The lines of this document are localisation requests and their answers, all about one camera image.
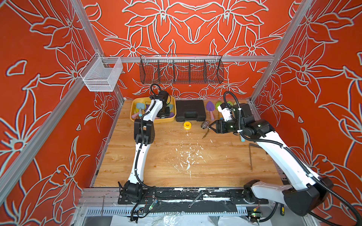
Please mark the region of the purple shovel pink handle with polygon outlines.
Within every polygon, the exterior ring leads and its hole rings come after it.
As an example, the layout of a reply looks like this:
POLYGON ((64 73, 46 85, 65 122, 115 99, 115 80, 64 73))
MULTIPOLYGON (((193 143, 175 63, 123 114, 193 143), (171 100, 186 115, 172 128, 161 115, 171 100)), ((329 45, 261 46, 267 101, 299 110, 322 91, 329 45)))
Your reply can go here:
POLYGON ((207 104, 206 104, 206 109, 210 113, 211 120, 214 121, 215 120, 215 116, 214 116, 214 113, 213 113, 213 111, 215 110, 214 103, 211 102, 211 101, 208 101, 207 104))

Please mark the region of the blue shovel blue handle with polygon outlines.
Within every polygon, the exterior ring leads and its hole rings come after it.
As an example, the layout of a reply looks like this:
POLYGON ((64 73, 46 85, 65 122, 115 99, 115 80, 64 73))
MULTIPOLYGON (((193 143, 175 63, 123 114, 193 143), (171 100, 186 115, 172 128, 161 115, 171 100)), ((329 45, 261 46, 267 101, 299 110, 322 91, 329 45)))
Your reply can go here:
POLYGON ((245 142, 246 140, 240 135, 240 141, 245 142))

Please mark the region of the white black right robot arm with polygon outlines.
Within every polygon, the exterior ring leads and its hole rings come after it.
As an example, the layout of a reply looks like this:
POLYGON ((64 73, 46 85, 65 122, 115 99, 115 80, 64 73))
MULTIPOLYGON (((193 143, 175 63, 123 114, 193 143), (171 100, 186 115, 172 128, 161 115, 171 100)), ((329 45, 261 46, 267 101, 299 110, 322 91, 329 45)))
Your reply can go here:
POLYGON ((285 205, 302 217, 311 215, 324 223, 361 225, 360 175, 316 153, 307 131, 303 131, 300 147, 288 147, 268 121, 254 117, 249 104, 239 102, 235 95, 228 101, 228 94, 226 91, 222 103, 216 106, 222 117, 211 123, 211 130, 256 143, 287 178, 284 185, 249 180, 243 192, 247 203, 266 199, 285 205))

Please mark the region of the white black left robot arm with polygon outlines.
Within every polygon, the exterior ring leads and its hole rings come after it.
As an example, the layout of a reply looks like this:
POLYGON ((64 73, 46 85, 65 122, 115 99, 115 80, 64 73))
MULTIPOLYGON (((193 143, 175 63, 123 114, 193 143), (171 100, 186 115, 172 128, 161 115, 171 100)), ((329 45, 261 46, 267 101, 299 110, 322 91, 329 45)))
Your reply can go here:
POLYGON ((150 86, 152 95, 150 105, 139 119, 134 121, 135 158, 128 181, 123 186, 123 196, 131 201, 141 200, 143 188, 151 188, 144 183, 143 174, 146 158, 151 144, 155 139, 154 122, 156 118, 169 116, 168 106, 171 101, 166 90, 154 83, 150 86))

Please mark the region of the yellow storage box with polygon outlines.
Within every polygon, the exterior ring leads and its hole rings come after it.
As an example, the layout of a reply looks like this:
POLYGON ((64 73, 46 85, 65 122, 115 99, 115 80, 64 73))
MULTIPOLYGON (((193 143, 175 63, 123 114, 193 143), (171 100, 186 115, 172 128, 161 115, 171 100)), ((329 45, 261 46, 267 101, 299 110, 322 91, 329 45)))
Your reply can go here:
MULTIPOLYGON (((167 105, 170 109, 170 115, 162 118, 156 118, 155 123, 166 123, 173 122, 176 116, 176 100, 173 96, 167 101, 170 103, 167 105)), ((130 119, 134 121, 137 117, 141 116, 142 113, 145 113, 147 108, 150 106, 151 99, 149 97, 137 98, 132 102, 132 107, 130 111, 130 119)))

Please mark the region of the black plastic tool case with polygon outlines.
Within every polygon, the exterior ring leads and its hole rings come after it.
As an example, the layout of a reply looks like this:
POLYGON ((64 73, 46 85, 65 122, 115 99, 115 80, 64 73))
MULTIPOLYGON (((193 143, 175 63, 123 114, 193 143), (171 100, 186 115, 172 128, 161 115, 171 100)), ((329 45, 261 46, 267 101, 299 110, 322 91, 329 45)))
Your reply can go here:
POLYGON ((177 100, 175 103, 177 122, 206 120, 206 110, 202 100, 177 100))

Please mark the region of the yellow tape roll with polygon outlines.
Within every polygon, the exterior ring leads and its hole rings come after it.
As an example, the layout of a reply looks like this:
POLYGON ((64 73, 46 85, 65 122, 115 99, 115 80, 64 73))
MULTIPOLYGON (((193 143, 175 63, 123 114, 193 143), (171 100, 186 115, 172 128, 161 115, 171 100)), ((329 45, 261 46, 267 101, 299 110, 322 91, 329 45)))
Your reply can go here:
POLYGON ((191 122, 189 122, 189 121, 186 121, 184 124, 183 124, 183 127, 184 127, 184 129, 185 130, 190 130, 191 129, 191 127, 192 127, 192 124, 191 124, 191 122))

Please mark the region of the hex key on table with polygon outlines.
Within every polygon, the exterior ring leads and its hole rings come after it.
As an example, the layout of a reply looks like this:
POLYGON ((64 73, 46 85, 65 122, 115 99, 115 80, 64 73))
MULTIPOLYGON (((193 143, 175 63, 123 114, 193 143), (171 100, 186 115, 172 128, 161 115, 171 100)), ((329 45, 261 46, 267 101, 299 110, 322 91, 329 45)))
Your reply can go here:
MULTIPOLYGON (((249 152, 249 163, 250 163, 250 171, 251 171, 251 172, 253 172, 252 148, 257 148, 257 149, 261 149, 262 151, 265 151, 265 150, 262 149, 262 147, 260 147, 258 144, 249 143, 249 145, 248 145, 248 152, 249 152)), ((267 156, 267 152, 265 153, 265 156, 263 156, 263 158, 262 158, 263 163, 267 161, 266 156, 267 156)))

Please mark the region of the yellow black screwdriver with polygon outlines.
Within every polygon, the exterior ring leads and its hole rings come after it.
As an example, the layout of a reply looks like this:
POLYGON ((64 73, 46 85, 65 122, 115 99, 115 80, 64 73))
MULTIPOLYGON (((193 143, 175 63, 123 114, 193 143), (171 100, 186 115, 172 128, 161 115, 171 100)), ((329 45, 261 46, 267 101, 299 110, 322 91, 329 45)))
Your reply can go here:
POLYGON ((281 214, 282 216, 285 215, 285 207, 284 207, 284 206, 281 207, 281 209, 280 209, 280 214, 281 214))

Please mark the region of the clear mesh wall basket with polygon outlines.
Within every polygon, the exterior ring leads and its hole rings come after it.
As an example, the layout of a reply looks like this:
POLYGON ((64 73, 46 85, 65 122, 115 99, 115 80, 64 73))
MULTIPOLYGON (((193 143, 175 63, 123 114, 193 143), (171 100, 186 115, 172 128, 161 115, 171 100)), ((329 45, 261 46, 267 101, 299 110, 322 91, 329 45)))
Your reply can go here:
POLYGON ((112 92, 122 71, 120 57, 108 59, 95 53, 80 72, 80 77, 91 92, 112 92))

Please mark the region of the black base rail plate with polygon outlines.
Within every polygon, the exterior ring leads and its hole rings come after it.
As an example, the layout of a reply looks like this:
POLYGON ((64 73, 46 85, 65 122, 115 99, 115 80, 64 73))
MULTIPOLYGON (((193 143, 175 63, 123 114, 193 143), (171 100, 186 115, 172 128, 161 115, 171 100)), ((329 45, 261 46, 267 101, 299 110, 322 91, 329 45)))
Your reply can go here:
POLYGON ((232 204, 268 204, 266 199, 258 199, 255 202, 247 202, 243 197, 244 192, 241 187, 155 187, 144 188, 142 197, 155 198, 165 202, 192 202, 201 192, 206 193, 198 201, 226 201, 232 204))

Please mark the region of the wrench on base rail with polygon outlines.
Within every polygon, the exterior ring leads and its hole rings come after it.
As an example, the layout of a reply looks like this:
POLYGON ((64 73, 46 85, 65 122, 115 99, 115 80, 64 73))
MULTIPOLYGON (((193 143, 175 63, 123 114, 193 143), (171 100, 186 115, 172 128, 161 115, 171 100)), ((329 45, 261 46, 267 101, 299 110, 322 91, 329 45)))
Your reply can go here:
POLYGON ((191 209, 192 206, 195 204, 195 202, 196 202, 199 198, 201 198, 205 193, 206 193, 205 191, 201 191, 201 192, 196 196, 196 198, 193 199, 193 201, 188 205, 188 208, 191 209))

